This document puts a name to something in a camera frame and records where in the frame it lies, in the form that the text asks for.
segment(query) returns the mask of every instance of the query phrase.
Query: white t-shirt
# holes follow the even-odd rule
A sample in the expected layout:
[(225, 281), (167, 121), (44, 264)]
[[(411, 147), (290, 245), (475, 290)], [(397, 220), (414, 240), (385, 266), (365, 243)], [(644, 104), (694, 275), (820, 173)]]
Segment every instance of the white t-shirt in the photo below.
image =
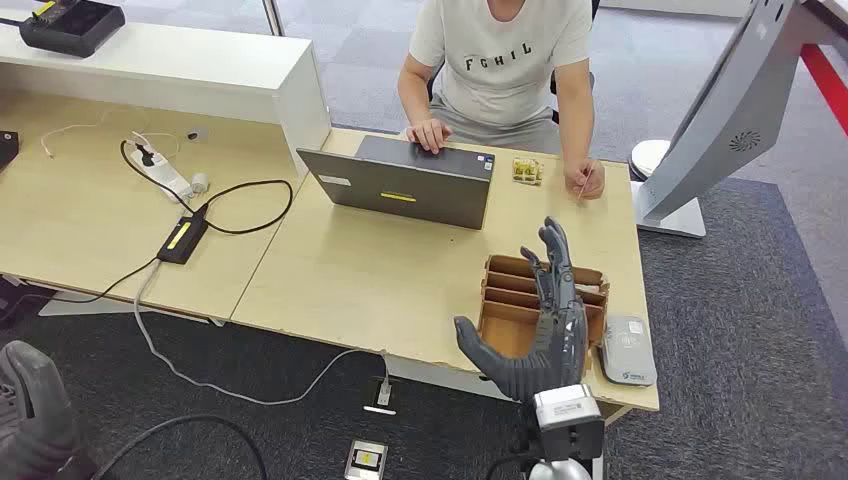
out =
[(445, 61), (445, 103), (491, 125), (514, 125), (550, 105), (555, 67), (589, 57), (591, 0), (526, 0), (509, 22), (486, 0), (425, 0), (409, 53)]

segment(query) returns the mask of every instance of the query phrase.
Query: gray shorts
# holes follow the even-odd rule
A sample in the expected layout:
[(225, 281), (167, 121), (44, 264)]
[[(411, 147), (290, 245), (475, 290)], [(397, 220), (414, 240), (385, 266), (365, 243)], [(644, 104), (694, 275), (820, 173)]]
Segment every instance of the gray shorts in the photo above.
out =
[(504, 127), (475, 122), (445, 104), (444, 100), (435, 94), (430, 102), (430, 111), (434, 117), (453, 130), (449, 141), (553, 155), (559, 155), (562, 149), (559, 125), (552, 120), (551, 108), (546, 108), (529, 120)]

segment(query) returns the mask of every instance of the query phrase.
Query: man's arm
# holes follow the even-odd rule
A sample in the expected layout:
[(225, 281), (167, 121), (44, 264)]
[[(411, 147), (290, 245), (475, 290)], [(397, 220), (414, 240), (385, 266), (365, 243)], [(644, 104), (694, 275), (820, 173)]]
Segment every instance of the man's arm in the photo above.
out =
[(433, 67), (407, 55), (398, 76), (398, 95), (409, 119), (410, 128), (406, 129), (409, 141), (420, 143), (424, 150), (439, 153), (445, 146), (445, 139), (453, 132), (430, 113), (427, 82), (432, 74)]
[(595, 105), (589, 81), (589, 60), (556, 68), (560, 141), (565, 162), (566, 186), (582, 198), (598, 198), (604, 192), (604, 166), (589, 160), (595, 128)]

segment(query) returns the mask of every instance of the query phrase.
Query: red stripe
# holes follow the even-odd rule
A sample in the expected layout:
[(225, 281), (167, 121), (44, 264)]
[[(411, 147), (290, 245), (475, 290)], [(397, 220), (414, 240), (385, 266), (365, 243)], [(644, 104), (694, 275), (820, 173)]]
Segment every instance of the red stripe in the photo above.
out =
[(801, 48), (801, 58), (807, 65), (810, 75), (819, 86), (827, 104), (836, 115), (836, 121), (842, 125), (848, 135), (848, 88), (833, 69), (824, 52), (818, 45), (807, 44)]

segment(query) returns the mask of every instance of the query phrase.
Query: robotic wrist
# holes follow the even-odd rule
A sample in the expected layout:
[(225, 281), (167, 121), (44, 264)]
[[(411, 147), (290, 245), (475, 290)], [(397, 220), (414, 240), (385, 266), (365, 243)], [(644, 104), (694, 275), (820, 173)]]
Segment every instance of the robotic wrist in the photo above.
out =
[(588, 385), (570, 385), (537, 393), (533, 408), (545, 460), (600, 457), (604, 418)]

